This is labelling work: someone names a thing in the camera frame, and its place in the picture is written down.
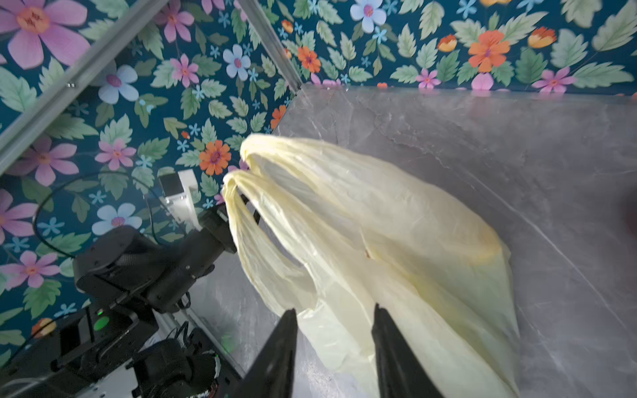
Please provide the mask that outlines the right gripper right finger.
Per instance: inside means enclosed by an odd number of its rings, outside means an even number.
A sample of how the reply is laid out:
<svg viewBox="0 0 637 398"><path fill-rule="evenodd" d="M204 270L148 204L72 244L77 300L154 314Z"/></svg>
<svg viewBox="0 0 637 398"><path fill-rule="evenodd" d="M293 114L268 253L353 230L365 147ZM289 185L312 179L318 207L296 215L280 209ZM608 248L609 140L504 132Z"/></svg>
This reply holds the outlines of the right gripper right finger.
<svg viewBox="0 0 637 398"><path fill-rule="evenodd" d="M372 337L381 398L442 398L390 313L377 303Z"/></svg>

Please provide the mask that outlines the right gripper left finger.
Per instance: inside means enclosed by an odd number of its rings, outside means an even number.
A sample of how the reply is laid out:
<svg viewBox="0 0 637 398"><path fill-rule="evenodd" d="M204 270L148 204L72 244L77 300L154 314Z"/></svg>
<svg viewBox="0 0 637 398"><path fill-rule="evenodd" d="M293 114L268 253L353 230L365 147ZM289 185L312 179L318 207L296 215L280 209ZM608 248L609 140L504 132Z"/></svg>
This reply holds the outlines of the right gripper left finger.
<svg viewBox="0 0 637 398"><path fill-rule="evenodd" d="M292 397L297 337L297 315L294 309L289 309L281 316L250 370L230 397Z"/></svg>

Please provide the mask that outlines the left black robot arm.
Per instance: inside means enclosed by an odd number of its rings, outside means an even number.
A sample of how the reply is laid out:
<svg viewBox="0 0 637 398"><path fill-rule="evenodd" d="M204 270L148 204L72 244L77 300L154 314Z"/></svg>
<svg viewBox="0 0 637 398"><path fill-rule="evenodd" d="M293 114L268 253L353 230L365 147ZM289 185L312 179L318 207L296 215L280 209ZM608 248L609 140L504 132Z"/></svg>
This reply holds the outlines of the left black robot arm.
<svg viewBox="0 0 637 398"><path fill-rule="evenodd" d="M1 371L4 397L76 397L115 371L132 371L134 397L227 397L241 376L200 328L184 325L153 343L157 317L185 310L190 288L235 251L224 210L173 245L117 227L74 260L76 285L91 304L20 349Z"/></svg>

